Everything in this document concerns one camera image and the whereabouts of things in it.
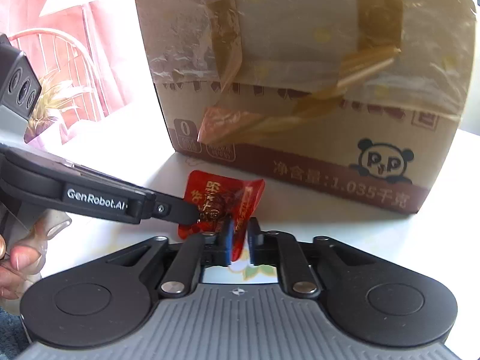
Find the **cardboard box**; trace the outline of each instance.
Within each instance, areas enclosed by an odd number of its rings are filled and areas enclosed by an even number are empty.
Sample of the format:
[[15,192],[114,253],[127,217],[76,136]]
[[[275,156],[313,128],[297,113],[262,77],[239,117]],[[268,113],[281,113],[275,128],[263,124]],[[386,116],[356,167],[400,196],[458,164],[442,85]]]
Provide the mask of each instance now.
[[417,212],[464,107],[472,1],[289,1],[136,0],[175,150]]

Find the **panda ear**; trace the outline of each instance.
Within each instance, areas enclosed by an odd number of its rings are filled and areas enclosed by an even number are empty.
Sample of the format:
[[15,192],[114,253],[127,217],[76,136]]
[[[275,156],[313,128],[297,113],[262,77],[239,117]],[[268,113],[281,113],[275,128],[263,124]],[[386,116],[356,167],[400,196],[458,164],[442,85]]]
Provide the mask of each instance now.
[[413,160],[413,151],[410,149],[405,149],[402,151],[402,157],[404,161],[409,162]]
[[372,147],[373,145],[374,143],[370,139],[365,138],[365,139],[361,139],[358,142],[357,147],[363,151],[363,150],[367,150],[369,147]]

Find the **black round joint cover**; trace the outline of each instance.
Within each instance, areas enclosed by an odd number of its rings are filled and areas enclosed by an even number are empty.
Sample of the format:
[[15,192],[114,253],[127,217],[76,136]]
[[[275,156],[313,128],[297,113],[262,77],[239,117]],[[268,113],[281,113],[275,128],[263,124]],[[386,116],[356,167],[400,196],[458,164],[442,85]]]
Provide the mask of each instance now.
[[457,316],[455,297],[443,284],[385,261],[348,267],[326,306],[348,334],[388,347],[444,339]]
[[151,299],[138,272],[89,264],[28,289],[20,311],[31,338],[54,347],[96,347],[128,335],[145,320]]

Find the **panda logo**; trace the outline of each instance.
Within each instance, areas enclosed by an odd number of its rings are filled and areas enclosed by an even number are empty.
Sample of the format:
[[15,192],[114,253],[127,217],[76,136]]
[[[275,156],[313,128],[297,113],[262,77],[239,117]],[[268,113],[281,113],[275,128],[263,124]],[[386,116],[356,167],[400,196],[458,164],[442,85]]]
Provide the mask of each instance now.
[[404,177],[407,163],[413,161],[412,150],[400,150],[389,143],[374,144],[370,139],[361,139],[358,148],[361,150],[358,164],[353,163],[350,168],[356,169],[361,176],[384,179],[390,184],[412,183]]

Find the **panda face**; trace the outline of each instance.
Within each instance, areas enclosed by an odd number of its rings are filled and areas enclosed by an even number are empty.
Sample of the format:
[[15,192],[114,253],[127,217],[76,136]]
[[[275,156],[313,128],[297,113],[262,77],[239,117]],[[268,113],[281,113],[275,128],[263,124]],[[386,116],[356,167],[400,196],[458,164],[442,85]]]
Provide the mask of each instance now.
[[360,162],[372,176],[381,179],[388,176],[401,176],[406,165],[399,149],[382,143],[372,145],[364,150]]

